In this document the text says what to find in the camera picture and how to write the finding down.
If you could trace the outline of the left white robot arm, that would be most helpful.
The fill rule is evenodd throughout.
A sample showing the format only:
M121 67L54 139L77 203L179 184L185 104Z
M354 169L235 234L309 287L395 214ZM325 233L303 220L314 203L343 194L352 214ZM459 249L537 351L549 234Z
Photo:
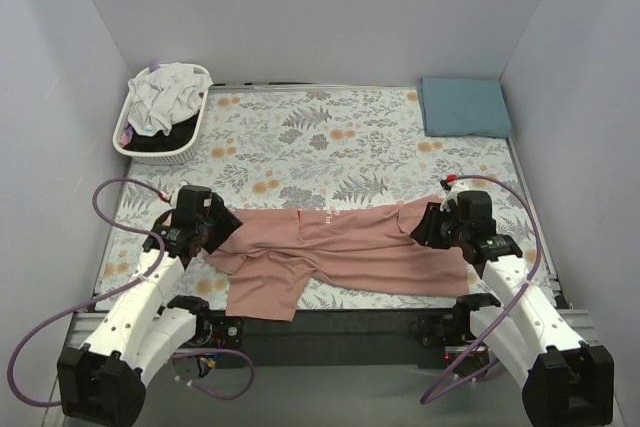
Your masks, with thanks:
M169 202L146 235L132 286L80 346L59 356L68 417L131 426L149 383L173 358L193 356L211 371L220 355L239 353L241 321L225 321L202 298L169 293L194 258L213 253L241 223L208 187L185 185Z

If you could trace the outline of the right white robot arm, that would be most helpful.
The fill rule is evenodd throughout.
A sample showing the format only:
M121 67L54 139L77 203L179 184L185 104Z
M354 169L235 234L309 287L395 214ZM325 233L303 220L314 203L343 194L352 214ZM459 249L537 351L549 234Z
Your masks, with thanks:
M418 244L458 248L490 293L458 299L456 309L472 341L447 367L457 368L480 345L494 355L521 390L534 426L607 426L614 417L614 360L589 344L549 301L509 235L501 234L492 199L465 176L442 180L446 193L429 203L412 231Z

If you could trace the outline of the pink printed t shirt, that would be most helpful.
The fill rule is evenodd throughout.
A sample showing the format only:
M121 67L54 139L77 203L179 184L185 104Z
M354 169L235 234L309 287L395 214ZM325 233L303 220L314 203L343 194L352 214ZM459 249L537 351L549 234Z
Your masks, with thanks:
M205 257L229 277L227 314L289 322L310 279L383 294L467 294L460 250L431 249L410 236L430 201L342 211L236 210L241 227Z

